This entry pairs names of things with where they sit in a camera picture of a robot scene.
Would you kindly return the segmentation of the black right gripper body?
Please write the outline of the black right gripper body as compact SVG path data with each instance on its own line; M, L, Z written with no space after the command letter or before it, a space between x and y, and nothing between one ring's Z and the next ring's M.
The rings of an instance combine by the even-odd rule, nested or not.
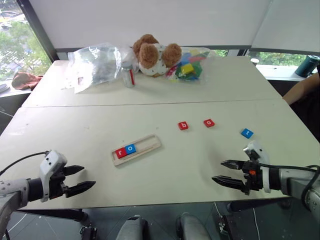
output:
M263 188L263 171L258 161L259 158L260 156L256 152L251 152L249 160L242 165L246 183L241 191L246 195L249 195L251 190L259 191Z

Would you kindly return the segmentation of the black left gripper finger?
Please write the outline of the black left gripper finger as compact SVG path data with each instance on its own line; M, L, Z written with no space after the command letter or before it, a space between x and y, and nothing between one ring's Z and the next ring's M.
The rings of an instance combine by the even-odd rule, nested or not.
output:
M71 165L71 166L67 166L64 168L64 175L65 176L70 176L70 175L74 175L82 170L84 170L85 168L83 166L80 165Z
M78 183L75 186L72 187L67 187L66 192L65 192L65 197L70 198L76 195L79 195L90 188L92 188L96 184L96 181L84 181L81 183Z

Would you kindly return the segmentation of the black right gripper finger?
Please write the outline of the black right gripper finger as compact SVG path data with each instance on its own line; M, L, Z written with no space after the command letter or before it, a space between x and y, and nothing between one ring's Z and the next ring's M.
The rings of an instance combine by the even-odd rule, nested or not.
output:
M243 192L243 190L245 188L243 181L240 179L234 179L234 178L231 178L228 176L222 176L222 175L213 176L211 179L215 183L217 183L221 186L231 188L231 189L240 190L241 192Z
M222 161L220 164L222 166L229 168L229 169L242 170L245 163L246 162L242 161L242 160L229 159L229 160Z

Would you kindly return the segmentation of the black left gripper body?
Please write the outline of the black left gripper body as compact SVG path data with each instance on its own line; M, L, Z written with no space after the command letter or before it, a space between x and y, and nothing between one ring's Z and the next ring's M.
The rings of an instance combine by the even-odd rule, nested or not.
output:
M69 187L64 184L68 175L68 167L58 168L49 179L49 199L55 199L65 195L69 197Z

